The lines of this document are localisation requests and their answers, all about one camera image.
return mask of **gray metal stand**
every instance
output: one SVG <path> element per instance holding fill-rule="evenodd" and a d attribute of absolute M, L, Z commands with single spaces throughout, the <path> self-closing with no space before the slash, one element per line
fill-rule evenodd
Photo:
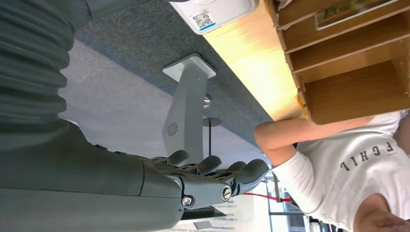
<path fill-rule="evenodd" d="M 190 156 L 189 163 L 199 163 L 204 159 L 202 120 L 206 84 L 216 73 L 198 54 L 165 67 L 163 72 L 179 82 L 162 130 L 167 153 L 184 150 Z"/>
<path fill-rule="evenodd" d="M 214 117 L 209 117 L 209 118 L 204 118 L 203 120 L 203 126 L 209 128 L 209 155 L 212 155 L 212 127 L 216 127 L 222 124 L 222 121 L 220 119 L 214 118 Z"/>

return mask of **white t-shirt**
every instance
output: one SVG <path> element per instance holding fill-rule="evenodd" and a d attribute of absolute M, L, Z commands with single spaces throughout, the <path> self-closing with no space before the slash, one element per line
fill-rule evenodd
<path fill-rule="evenodd" d="M 347 231 L 372 193 L 383 195 L 393 214 L 410 219 L 410 158 L 393 139 L 404 113 L 300 143 L 295 156 L 273 171 L 303 212 Z"/>

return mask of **white device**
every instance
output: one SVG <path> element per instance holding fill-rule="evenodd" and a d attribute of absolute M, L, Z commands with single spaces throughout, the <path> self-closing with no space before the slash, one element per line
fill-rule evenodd
<path fill-rule="evenodd" d="M 170 4 L 195 33 L 203 35 L 249 14 L 258 7 L 259 0 L 190 0 Z"/>

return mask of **wooden organizer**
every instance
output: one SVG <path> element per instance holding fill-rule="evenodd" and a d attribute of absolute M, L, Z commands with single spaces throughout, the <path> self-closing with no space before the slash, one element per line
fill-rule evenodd
<path fill-rule="evenodd" d="M 317 30 L 340 0 L 267 0 L 308 116 L 317 124 L 410 108 L 410 0 Z"/>

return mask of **screw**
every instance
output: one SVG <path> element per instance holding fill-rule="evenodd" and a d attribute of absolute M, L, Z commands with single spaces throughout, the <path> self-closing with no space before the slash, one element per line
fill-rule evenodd
<path fill-rule="evenodd" d="M 221 198 L 225 202 L 231 198 L 232 192 L 231 192 L 231 187 L 226 185 L 225 187 L 222 188 L 222 194 Z"/>
<path fill-rule="evenodd" d="M 191 205 L 191 203 L 192 203 L 192 197 L 184 197 L 182 199 L 182 204 L 183 205 Z"/>
<path fill-rule="evenodd" d="M 205 94 L 204 98 L 204 109 L 208 108 L 211 106 L 211 97 L 207 94 Z"/>

